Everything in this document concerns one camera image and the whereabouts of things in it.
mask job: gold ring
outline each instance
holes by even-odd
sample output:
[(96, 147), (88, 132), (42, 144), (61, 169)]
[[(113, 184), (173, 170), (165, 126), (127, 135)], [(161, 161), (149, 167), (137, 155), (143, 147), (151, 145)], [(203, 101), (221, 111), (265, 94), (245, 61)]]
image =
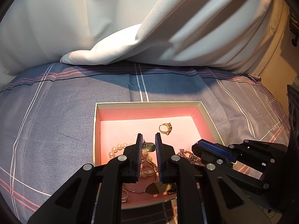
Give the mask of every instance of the gold ring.
[[(162, 131), (162, 130), (160, 130), (160, 127), (163, 126), (163, 125), (165, 125), (165, 126), (167, 127), (167, 129), (168, 129), (167, 131)], [(170, 132), (171, 132), (171, 130), (172, 130), (172, 126), (171, 126), (170, 122), (169, 122), (169, 123), (161, 124), (161, 125), (159, 126), (159, 131), (160, 131), (162, 134), (165, 134), (165, 135), (169, 135)]]

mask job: white stripe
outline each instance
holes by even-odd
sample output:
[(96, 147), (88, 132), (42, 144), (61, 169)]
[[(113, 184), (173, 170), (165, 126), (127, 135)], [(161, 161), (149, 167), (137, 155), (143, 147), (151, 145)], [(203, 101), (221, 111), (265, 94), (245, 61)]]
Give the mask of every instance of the white stripe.
[[(48, 72), (51, 70), (51, 68), (52, 68), (53, 65), (54, 65), (54, 64), (50, 65), (50, 66), (47, 68), (45, 74), (48, 73)], [(11, 178), (10, 178), (10, 187), (11, 187), (12, 189), (13, 189), (13, 185), (14, 185), (14, 176), (15, 176), (15, 170), (16, 170), (16, 148), (17, 148), (17, 146), (18, 146), (18, 142), (19, 142), (20, 134), (21, 134), (21, 131), (22, 131), (23, 126), (24, 126), (24, 124), (25, 124), (25, 121), (26, 121), (26, 119), (27, 119), (27, 117), (28, 117), (28, 115), (29, 115), (29, 113), (30, 113), (32, 107), (33, 107), (33, 104), (35, 103), (35, 100), (36, 100), (36, 98), (37, 98), (37, 96), (38, 96), (38, 94), (39, 94), (39, 92), (40, 92), (40, 89), (41, 89), (41, 87), (42, 87), (43, 84), (44, 84), (44, 81), (43, 81), (43, 80), (47, 78), (47, 75), (48, 75), (48, 74), (46, 74), (45, 77), (42, 77), (41, 82), (40, 82), (39, 85), (38, 85), (38, 88), (37, 88), (37, 90), (36, 90), (36, 92), (35, 92), (35, 95), (34, 95), (32, 101), (31, 101), (31, 103), (30, 103), (30, 105), (29, 105), (29, 107), (28, 107), (28, 109), (27, 109), (27, 111), (26, 111), (26, 114), (25, 114), (25, 116), (24, 116), (24, 118), (23, 118), (23, 122), (22, 122), (22, 124), (21, 124), (20, 129), (19, 129), (19, 133), (18, 133), (17, 139), (16, 139), (16, 141), (15, 141), (15, 143), (14, 143), (14, 145), (13, 145), (13, 157), (12, 157), (12, 159), (11, 159), (11, 166), (10, 166), (10, 176), (11, 176), (11, 174), (12, 174), (12, 166), (13, 166), (13, 159), (14, 159), (14, 170), (13, 170), (12, 181), (11, 181)], [(18, 216), (18, 212), (17, 212), (17, 209), (16, 209), (16, 201), (15, 201), (15, 198), (13, 198), (13, 196), (12, 196), (11, 198), (12, 198), (12, 201), (13, 201), (15, 214), (16, 214), (16, 216), (19, 218), (19, 216)]]
[[(5, 86), (5, 88), (6, 88), (6, 86)], [(3, 91), (1, 92), (1, 94), (0, 94), (0, 97), (1, 97), (1, 95), (4, 93), (4, 91), (5, 91), (5, 88), (3, 89)]]
[(144, 84), (143, 74), (142, 74), (142, 71), (141, 71), (141, 66), (140, 66), (139, 63), (138, 63), (138, 65), (139, 65), (139, 69), (140, 69), (140, 73), (141, 73), (141, 79), (142, 79), (142, 83), (143, 83), (143, 87), (144, 87), (144, 92), (145, 92), (145, 95), (147, 97), (147, 101), (149, 102), (149, 96), (147, 95), (147, 89), (146, 89), (145, 84)]
[[(253, 88), (255, 94), (257, 95), (257, 97), (259, 98), (259, 100), (260, 100), (260, 101), (262, 102), (262, 104), (264, 105), (263, 101), (262, 101), (261, 98), (258, 96), (257, 92), (255, 91), (255, 88), (254, 88), (253, 86), (252, 86), (252, 88)], [(269, 111), (267, 110), (267, 108), (266, 108), (265, 105), (264, 105), (264, 107), (265, 107), (266, 111), (268, 112), (268, 115), (270, 115), (270, 117), (273, 119), (272, 115), (269, 113)]]
[[(5, 173), (7, 173), (10, 177), (12, 177), (12, 176), (11, 176), (8, 172), (6, 172), (2, 167), (0, 167), (0, 169), (3, 170)], [(36, 189), (34, 189), (34, 188), (28, 186), (27, 184), (24, 184), (23, 182), (21, 182), (20, 180), (18, 180), (18, 179), (16, 179), (16, 178), (14, 178), (14, 179), (15, 179), (16, 181), (18, 181), (19, 183), (23, 184), (24, 186), (28, 187), (29, 189), (32, 189), (32, 190), (34, 190), (34, 191), (36, 191), (36, 192), (38, 192), (38, 193), (40, 193), (40, 194), (44, 194), (44, 195), (47, 195), (47, 196), (51, 196), (50, 194), (46, 194), (46, 193), (44, 193), (44, 192), (41, 192), (41, 191), (39, 191), (39, 190), (36, 190)]]
[(271, 130), (269, 130), (269, 131), (268, 131), (268, 132), (267, 132), (267, 133), (260, 139), (260, 141), (263, 140), (263, 139), (265, 138), (265, 136), (268, 135), (268, 133), (269, 133)]
[(136, 64), (135, 64), (135, 62), (134, 62), (134, 66), (135, 66), (135, 72), (136, 72), (137, 84), (138, 84), (139, 92), (140, 92), (140, 99), (141, 99), (141, 102), (143, 102), (142, 91), (141, 91), (140, 84), (139, 84), (139, 79), (138, 79), (138, 75), (137, 75), (137, 68), (136, 68)]
[(225, 87), (222, 85), (222, 83), (220, 82), (220, 80), (214, 75), (214, 73), (213, 73), (210, 69), (209, 69), (209, 71), (213, 74), (213, 76), (215, 77), (215, 79), (216, 79), (217, 83), (219, 84), (219, 86), (220, 86), (220, 87), (221, 87), (221, 88), (228, 94), (228, 96), (230, 96), (230, 97), (233, 99), (233, 101), (236, 103), (236, 105), (238, 106), (238, 108), (239, 108), (239, 110), (241, 111), (241, 113), (245, 116), (246, 121), (247, 121), (247, 125), (248, 125), (248, 129), (249, 129), (249, 132), (250, 132), (251, 135), (252, 135), (252, 133), (253, 133), (252, 136), (254, 136), (254, 138), (255, 138), (255, 133), (254, 133), (254, 130), (253, 130), (251, 121), (250, 121), (250, 119), (249, 119), (247, 113), (244, 111), (244, 109), (243, 109), (242, 106), (239, 104), (239, 102), (238, 102), (238, 101), (231, 95), (231, 93), (230, 93), (228, 90), (225, 89)]

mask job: gray plaid fabric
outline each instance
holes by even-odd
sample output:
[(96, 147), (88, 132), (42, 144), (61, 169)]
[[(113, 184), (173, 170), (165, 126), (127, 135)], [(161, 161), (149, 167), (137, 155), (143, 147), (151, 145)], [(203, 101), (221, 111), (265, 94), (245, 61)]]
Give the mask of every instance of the gray plaid fabric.
[[(26, 223), (83, 164), (92, 163), (96, 102), (202, 101), (225, 145), (244, 139), (287, 144), (286, 116), (261, 88), (248, 77), (201, 67), (122, 61), (31, 68), (0, 92), (0, 191)], [(235, 168), (259, 177), (243, 164)], [(174, 223), (175, 209), (173, 201), (126, 210), (122, 221)]]

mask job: beige wall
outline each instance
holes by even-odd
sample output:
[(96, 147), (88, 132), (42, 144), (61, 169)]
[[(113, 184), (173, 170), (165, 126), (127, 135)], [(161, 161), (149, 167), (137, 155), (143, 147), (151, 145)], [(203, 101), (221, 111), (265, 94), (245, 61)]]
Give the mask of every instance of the beige wall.
[(282, 104), (288, 114), (287, 84), (292, 84), (299, 74), (299, 42), (294, 47), (291, 40), (294, 34), (289, 29), (289, 19), (269, 64), (261, 74), (262, 84)]

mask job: cardboard box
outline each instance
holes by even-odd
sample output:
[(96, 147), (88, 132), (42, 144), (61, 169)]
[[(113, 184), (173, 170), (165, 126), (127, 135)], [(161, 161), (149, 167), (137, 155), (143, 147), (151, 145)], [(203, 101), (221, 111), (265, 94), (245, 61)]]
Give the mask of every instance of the cardboard box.
[[(206, 111), (202, 102), (115, 102), (96, 103), (94, 118), (94, 165), (106, 164), (110, 158), (108, 153), (113, 146), (122, 143), (135, 144), (137, 134), (141, 133), (147, 142), (155, 143), (155, 134), (159, 125), (171, 123), (172, 131), (169, 136), (161, 134), (162, 142), (179, 149), (191, 151), (191, 147), (200, 139), (213, 143), (221, 143), (222, 139)], [(156, 153), (149, 155), (157, 163)], [(142, 191), (153, 182), (153, 176), (140, 178), (137, 184), (126, 184), (134, 191)], [(147, 193), (129, 193), (122, 209), (149, 206), (174, 199), (175, 194), (159, 196)]]

